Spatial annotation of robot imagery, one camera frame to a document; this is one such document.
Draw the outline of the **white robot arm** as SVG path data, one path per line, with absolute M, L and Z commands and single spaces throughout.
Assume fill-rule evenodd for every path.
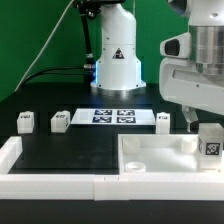
M 91 89 L 106 95 L 127 96 L 145 87 L 136 56 L 136 19 L 122 7 L 125 0 L 74 0 L 84 28 L 101 17 L 102 53 L 93 58 Z M 188 19 L 188 31 L 163 41 L 159 90 L 166 101 L 182 106 L 188 123 L 198 109 L 224 115 L 224 0 L 166 0 Z

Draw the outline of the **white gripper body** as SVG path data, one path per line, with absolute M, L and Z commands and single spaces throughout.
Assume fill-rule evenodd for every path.
M 224 115 L 224 75 L 198 73 L 188 60 L 164 58 L 159 89 L 166 101 Z

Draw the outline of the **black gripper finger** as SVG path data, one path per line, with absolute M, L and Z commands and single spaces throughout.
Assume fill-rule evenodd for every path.
M 194 133 L 198 128 L 198 116 L 194 108 L 189 106 L 182 106 L 182 113 L 187 122 L 187 131 Z

